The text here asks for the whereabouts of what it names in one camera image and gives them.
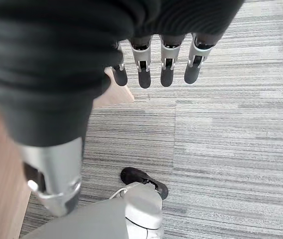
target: gray panel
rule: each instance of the gray panel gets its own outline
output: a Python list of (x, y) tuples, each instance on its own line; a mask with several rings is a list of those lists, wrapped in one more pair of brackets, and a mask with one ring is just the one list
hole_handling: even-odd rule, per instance
[(39, 227), (23, 239), (128, 239), (125, 204), (106, 200), (79, 208)]

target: floor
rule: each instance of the floor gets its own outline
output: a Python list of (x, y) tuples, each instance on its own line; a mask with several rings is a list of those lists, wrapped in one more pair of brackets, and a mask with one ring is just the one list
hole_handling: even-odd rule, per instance
[[(245, 3), (194, 85), (190, 41), (164, 88), (153, 38), (147, 90), (123, 44), (136, 102), (92, 113), (79, 206), (110, 197), (134, 166), (170, 190), (166, 239), (283, 239), (283, 0)], [(21, 236), (51, 219), (31, 196)]]

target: gray carpet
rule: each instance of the gray carpet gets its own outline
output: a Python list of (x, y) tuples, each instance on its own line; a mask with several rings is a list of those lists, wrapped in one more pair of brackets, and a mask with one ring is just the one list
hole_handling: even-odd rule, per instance
[[(153, 38), (147, 90), (123, 44), (136, 102), (92, 113), (79, 206), (110, 197), (134, 166), (169, 187), (166, 239), (283, 239), (283, 0), (245, 3), (194, 85), (190, 41), (164, 88)], [(21, 235), (51, 219), (31, 196)]]

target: white cable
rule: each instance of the white cable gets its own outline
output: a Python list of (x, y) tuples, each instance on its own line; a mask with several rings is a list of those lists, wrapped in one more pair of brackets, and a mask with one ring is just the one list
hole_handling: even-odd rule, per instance
[(116, 193), (114, 193), (110, 199), (113, 199), (114, 197), (116, 197), (121, 191), (127, 191), (127, 188), (121, 188), (120, 190), (118, 190)]

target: robotic arm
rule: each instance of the robotic arm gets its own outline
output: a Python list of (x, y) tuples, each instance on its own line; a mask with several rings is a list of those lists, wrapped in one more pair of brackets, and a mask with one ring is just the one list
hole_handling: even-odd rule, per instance
[(81, 187), (93, 99), (127, 83), (119, 41), (129, 39), (142, 88), (151, 36), (161, 36), (168, 87), (185, 34), (192, 33), (185, 82), (192, 84), (243, 0), (0, 0), (0, 113), (23, 155), (29, 187), (55, 216), (71, 212)]

